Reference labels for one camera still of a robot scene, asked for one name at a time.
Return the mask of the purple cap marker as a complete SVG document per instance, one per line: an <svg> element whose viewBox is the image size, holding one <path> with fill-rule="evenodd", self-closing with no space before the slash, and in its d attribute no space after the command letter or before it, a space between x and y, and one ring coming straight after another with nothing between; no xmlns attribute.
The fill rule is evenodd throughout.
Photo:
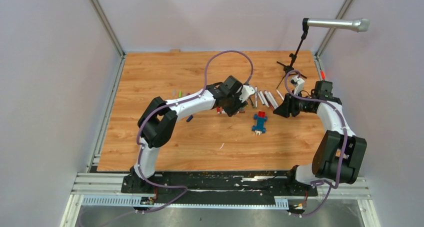
<svg viewBox="0 0 424 227"><path fill-rule="evenodd" d="M255 86L255 93L254 93L254 104L255 108L258 108L258 93L257 93L257 86Z"/></svg>

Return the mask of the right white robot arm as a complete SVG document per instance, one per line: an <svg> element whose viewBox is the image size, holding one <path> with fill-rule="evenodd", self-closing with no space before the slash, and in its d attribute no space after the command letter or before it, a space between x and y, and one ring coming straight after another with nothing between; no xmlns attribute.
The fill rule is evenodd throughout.
<svg viewBox="0 0 424 227"><path fill-rule="evenodd" d="M294 90L285 94L283 103L273 113L285 118L296 117L301 112L317 114L325 134L312 162L291 169L291 178L285 182L286 191L298 196L306 185L314 186L319 182L353 184L357 180L367 142L356 136L347 124L342 102L333 96L332 82L317 81L308 97L301 94L305 84L302 78L294 76L290 83Z"/></svg>

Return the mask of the dark green cap pen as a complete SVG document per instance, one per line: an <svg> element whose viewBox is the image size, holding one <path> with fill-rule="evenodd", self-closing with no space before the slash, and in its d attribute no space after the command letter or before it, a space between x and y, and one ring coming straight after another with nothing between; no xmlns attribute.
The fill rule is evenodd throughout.
<svg viewBox="0 0 424 227"><path fill-rule="evenodd" d="M253 100L252 100L251 96L249 96L249 97L248 97L248 100L249 100L249 102L250 102L250 104L251 104L252 108L253 108L253 109L255 109L255 108L256 108L256 106L255 106L255 104L254 104L254 102L253 102Z"/></svg>

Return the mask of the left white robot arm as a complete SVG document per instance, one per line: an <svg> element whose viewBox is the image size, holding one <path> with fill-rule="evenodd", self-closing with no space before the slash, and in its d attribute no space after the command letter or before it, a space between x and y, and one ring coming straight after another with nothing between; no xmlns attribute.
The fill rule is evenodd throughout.
<svg viewBox="0 0 424 227"><path fill-rule="evenodd" d="M230 75L224 82L205 85L199 91L181 98L154 98L137 123L139 154L133 166L137 175L133 184L135 189L142 194L152 190L151 177L156 171L160 149L171 139L178 121L215 108L222 108L231 117L244 108L248 98L254 94L254 87Z"/></svg>

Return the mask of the brown cap marker horizontal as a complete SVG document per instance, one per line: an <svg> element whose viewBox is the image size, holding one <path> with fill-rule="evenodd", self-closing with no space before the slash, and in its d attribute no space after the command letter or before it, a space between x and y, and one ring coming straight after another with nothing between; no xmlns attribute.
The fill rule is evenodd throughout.
<svg viewBox="0 0 424 227"><path fill-rule="evenodd" d="M245 111L244 110L239 110L236 112L236 114L244 114ZM227 114L223 109L220 111L220 114Z"/></svg>

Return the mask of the purple tip white marker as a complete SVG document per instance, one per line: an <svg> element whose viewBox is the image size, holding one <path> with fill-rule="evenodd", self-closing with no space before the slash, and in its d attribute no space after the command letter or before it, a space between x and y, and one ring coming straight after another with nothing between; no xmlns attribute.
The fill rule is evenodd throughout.
<svg viewBox="0 0 424 227"><path fill-rule="evenodd" d="M262 91L260 91L259 93L261 95L261 98L263 99L264 105L267 106L267 108L270 108L270 105L269 105L264 93Z"/></svg>

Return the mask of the navy blue pen cap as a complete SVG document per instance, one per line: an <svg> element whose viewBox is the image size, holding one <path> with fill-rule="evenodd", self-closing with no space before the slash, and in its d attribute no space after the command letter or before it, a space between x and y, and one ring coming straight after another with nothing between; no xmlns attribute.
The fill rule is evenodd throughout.
<svg viewBox="0 0 424 227"><path fill-rule="evenodd" d="M193 115L190 115L188 118L187 118L187 120L186 120L186 122L190 122L192 119L193 119Z"/></svg>

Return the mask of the orange cap marker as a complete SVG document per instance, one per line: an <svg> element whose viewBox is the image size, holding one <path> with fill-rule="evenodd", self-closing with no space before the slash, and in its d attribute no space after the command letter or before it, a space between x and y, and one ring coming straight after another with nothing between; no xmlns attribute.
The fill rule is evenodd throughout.
<svg viewBox="0 0 424 227"><path fill-rule="evenodd" d="M270 98L270 101L272 102L273 108L277 109L279 104L276 102L275 98L269 91L267 92L267 94L268 94L268 97Z"/></svg>

